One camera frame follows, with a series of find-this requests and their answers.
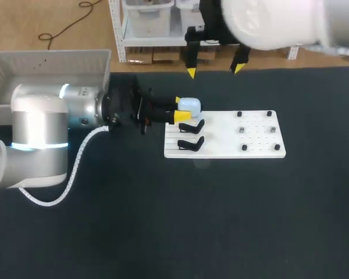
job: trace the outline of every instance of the metal shelf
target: metal shelf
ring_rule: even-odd
[[[137,38],[133,34],[128,15],[123,21],[123,45],[126,47],[183,47],[186,46],[182,32],[180,10],[172,7],[170,17],[170,33],[168,37]],[[217,42],[201,42],[201,45],[219,45]]]
[[[124,15],[123,24],[120,17],[120,0],[109,0],[110,14],[114,29],[117,55],[120,62],[127,62],[125,47],[183,47],[186,46],[181,26],[180,10],[175,6],[171,10],[170,34],[168,37],[137,38],[134,36],[130,20]],[[201,42],[203,46],[219,45],[217,41]],[[298,47],[292,47],[289,59],[296,59]]]

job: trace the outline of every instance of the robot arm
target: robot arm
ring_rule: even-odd
[[[255,49],[349,48],[349,0],[221,0],[221,8],[230,32]]]
[[[32,95],[12,103],[13,144],[0,143],[0,188],[47,187],[67,175],[67,105]]]
[[[153,122],[183,121],[197,117],[201,104],[195,98],[157,98],[145,94],[136,78],[124,80],[104,94],[98,88],[65,85],[20,85],[12,96],[13,143],[0,141],[0,188],[20,188],[33,202],[53,206],[67,195],[88,141],[117,125],[141,126]],[[94,128],[78,151],[65,191],[53,202],[42,202],[24,188],[60,184],[67,176],[68,129]]]

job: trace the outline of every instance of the black bracket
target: black bracket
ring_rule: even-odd
[[[181,130],[180,131],[181,133],[192,133],[197,135],[202,130],[204,124],[205,124],[204,119],[199,121],[198,126],[191,126],[189,124],[180,123],[179,129]]]
[[[179,149],[191,150],[194,152],[198,152],[199,149],[202,147],[203,143],[204,143],[204,137],[200,137],[196,144],[193,144],[193,143],[188,142],[188,141],[183,141],[182,139],[177,141],[177,145],[178,145]]]

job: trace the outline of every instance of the white pegboard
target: white pegboard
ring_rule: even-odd
[[[196,126],[204,119],[203,129],[197,135],[181,133],[178,123],[167,123],[164,156],[185,159],[284,158],[286,149],[277,114],[274,110],[271,112],[272,115],[268,116],[268,110],[241,111],[240,117],[238,111],[202,112],[197,119],[183,122]],[[204,136],[205,141],[198,152],[180,150],[177,146],[178,140],[196,143],[201,136]],[[278,151],[275,150],[277,144],[280,145]],[[247,146],[246,151],[242,150],[243,145]]]

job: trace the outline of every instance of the tan floor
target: tan floor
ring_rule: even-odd
[[[0,51],[46,49],[47,42],[39,41],[40,33],[56,34],[68,24],[87,13],[78,7],[80,0],[0,0]],[[95,6],[88,18],[77,23],[52,44],[52,49],[112,50],[111,71],[186,71],[177,66],[128,65],[119,63],[109,13],[108,0]],[[300,50],[296,61],[288,61],[284,50],[251,54],[246,69],[295,67],[349,66],[349,59],[326,56]],[[210,65],[199,65],[199,70],[227,70],[231,51],[223,51]]]

